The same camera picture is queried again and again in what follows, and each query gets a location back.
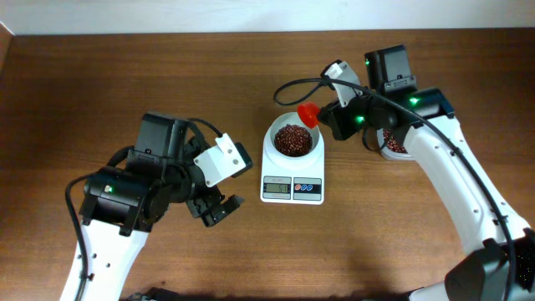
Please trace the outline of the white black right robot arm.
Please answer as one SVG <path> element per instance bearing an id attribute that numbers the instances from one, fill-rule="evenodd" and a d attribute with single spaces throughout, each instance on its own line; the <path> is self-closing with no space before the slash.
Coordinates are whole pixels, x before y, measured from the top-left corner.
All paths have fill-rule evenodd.
<path id="1" fill-rule="evenodd" d="M 318 120 L 346 140 L 368 127 L 389 130 L 429 177 L 461 239 L 465 259 L 444 280 L 403 300 L 532 300 L 534 231 L 502 197 L 472 153 L 455 111 L 437 88 L 418 89 L 399 45 L 366 53 L 369 87 L 337 60 L 321 73 L 338 99 Z"/>

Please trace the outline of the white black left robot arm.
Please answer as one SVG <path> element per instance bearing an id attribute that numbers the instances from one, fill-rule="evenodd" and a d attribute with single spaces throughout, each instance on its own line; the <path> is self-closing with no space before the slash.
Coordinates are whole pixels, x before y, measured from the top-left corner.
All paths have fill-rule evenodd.
<path id="1" fill-rule="evenodd" d="M 213 227 L 237 210 L 239 196 L 217 185 L 252 168 L 244 146 L 217 133 L 209 145 L 199 119 L 147 112 L 137 141 L 94 173 L 72 180 L 65 201 L 77 247 L 63 300 L 117 300 L 152 227 L 172 203 Z"/>

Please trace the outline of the orange measuring scoop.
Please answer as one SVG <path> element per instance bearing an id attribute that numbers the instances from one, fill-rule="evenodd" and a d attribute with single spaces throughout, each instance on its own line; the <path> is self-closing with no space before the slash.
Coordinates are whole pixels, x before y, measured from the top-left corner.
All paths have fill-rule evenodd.
<path id="1" fill-rule="evenodd" d="M 299 119 L 310 129 L 319 124 L 317 115 L 321 109 L 314 103 L 308 102 L 298 106 Z"/>

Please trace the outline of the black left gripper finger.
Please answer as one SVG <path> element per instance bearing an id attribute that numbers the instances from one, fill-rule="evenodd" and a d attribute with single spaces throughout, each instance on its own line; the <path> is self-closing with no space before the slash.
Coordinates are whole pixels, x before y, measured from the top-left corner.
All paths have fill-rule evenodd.
<path id="1" fill-rule="evenodd" d="M 199 196 L 186 202 L 187 208 L 194 218 L 207 214 L 212 208 L 221 204 L 223 196 Z"/>
<path id="2" fill-rule="evenodd" d="M 210 208 L 206 213 L 201 216 L 201 219 L 205 227 L 213 227 L 236 211 L 243 203 L 245 199 L 232 195 L 225 202 L 219 203 Z"/>

